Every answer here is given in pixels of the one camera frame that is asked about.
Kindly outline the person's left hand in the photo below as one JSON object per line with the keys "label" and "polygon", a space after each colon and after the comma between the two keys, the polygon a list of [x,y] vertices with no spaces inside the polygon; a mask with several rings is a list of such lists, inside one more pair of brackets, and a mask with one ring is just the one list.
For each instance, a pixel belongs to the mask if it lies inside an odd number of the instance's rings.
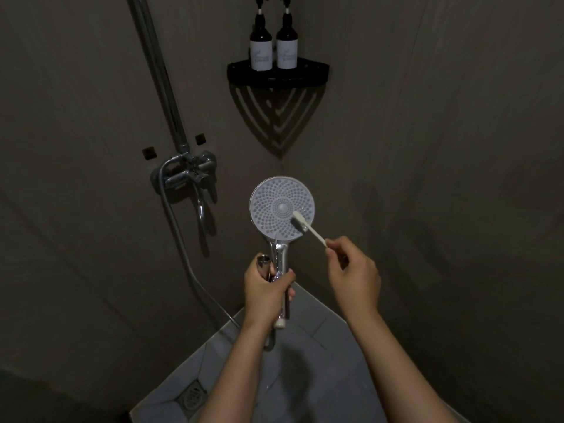
{"label": "person's left hand", "polygon": [[268,332],[280,316],[283,307],[283,298],[286,293],[289,297],[295,296],[291,285],[296,279],[292,269],[278,280],[269,283],[259,273],[257,266],[257,253],[244,274],[245,316],[243,328],[256,332]]}

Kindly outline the person's right hand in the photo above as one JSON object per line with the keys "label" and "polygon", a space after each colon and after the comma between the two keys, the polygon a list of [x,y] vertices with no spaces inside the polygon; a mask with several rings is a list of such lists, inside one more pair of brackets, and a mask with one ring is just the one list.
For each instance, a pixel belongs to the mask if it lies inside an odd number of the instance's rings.
{"label": "person's right hand", "polygon": [[345,236],[326,241],[328,247],[345,249],[349,257],[347,273],[328,274],[345,320],[354,325],[375,316],[381,287],[375,262]]}

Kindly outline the white toothbrush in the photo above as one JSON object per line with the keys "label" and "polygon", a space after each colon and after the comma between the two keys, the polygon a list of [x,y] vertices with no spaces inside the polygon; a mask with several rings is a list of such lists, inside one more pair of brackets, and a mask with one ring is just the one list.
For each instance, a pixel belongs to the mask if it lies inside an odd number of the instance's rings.
{"label": "white toothbrush", "polygon": [[300,230],[312,233],[321,242],[323,247],[328,248],[327,241],[310,225],[299,211],[293,211],[293,219],[300,226]]}

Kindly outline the chrome handheld shower head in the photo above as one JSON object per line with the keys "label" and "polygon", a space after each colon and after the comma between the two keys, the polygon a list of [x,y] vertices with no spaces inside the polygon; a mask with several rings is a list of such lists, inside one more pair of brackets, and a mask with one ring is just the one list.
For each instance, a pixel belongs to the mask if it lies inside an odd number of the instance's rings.
{"label": "chrome handheld shower head", "polygon": [[313,195],[305,184],[292,177],[271,177],[256,186],[249,200],[253,225],[270,246],[270,260],[275,272],[268,276],[273,283],[289,270],[288,250],[291,242],[305,234],[294,217],[299,212],[308,223],[315,216]]}

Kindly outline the person's right forearm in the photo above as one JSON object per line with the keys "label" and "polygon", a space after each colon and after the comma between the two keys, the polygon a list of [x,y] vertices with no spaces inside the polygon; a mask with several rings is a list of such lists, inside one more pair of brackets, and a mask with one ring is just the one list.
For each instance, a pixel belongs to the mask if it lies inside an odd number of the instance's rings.
{"label": "person's right forearm", "polygon": [[458,423],[376,310],[346,315],[388,423]]}

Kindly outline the person's left forearm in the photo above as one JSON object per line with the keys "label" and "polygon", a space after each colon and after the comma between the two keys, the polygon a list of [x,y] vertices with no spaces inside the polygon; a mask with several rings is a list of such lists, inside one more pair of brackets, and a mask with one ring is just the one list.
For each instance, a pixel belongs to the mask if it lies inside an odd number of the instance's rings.
{"label": "person's left forearm", "polygon": [[262,353],[271,328],[272,319],[245,310],[240,333],[198,423],[251,423]]}

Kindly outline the chrome shower mixer valve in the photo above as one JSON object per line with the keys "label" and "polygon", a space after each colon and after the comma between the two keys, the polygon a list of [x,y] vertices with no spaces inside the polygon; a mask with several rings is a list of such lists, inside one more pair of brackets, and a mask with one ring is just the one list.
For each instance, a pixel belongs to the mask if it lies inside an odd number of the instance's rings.
{"label": "chrome shower mixer valve", "polygon": [[215,235],[215,221],[207,202],[209,200],[216,204],[218,201],[216,169],[217,157],[211,151],[205,150],[199,155],[185,152],[171,157],[161,167],[153,170],[150,181],[153,189],[160,196],[166,191],[190,185],[194,191],[201,229],[206,234]]}

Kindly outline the square floor drain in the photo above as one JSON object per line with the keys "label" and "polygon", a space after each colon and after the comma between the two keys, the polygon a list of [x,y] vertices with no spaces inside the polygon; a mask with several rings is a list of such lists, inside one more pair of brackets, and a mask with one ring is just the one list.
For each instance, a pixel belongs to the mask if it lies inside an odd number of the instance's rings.
{"label": "square floor drain", "polygon": [[193,380],[185,388],[175,402],[180,406],[188,423],[195,423],[208,399],[208,391],[198,379]]}

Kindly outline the black corner shower shelf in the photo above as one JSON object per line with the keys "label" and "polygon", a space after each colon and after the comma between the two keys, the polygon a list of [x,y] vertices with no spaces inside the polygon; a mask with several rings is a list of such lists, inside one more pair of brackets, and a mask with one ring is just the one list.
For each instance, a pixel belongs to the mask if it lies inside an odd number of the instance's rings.
{"label": "black corner shower shelf", "polygon": [[256,71],[251,68],[250,60],[243,60],[227,65],[227,79],[230,84],[254,88],[306,88],[326,84],[329,69],[326,63],[299,57],[294,69]]}

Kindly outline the chrome shower riser pipe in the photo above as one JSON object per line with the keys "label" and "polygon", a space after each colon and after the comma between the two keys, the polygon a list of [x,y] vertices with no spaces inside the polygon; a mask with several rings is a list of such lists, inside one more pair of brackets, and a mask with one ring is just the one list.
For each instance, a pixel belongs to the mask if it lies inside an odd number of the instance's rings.
{"label": "chrome shower riser pipe", "polygon": [[182,118],[169,78],[157,31],[152,19],[148,0],[126,0],[134,21],[145,60],[159,97],[162,111],[172,137],[174,147],[179,153],[189,152],[189,143]]}

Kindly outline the dark pump bottle white label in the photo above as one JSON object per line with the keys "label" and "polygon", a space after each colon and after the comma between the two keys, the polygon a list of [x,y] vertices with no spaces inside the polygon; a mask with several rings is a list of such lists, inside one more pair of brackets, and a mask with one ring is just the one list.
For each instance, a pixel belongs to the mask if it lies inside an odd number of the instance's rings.
{"label": "dark pump bottle white label", "polygon": [[252,70],[270,71],[273,67],[272,35],[266,29],[262,6],[267,0],[255,0],[257,13],[249,37],[249,59]]}
{"label": "dark pump bottle white label", "polygon": [[298,63],[298,33],[293,28],[293,16],[290,10],[291,0],[281,0],[285,11],[282,19],[282,27],[276,35],[277,68],[280,70],[292,70],[297,68]]}

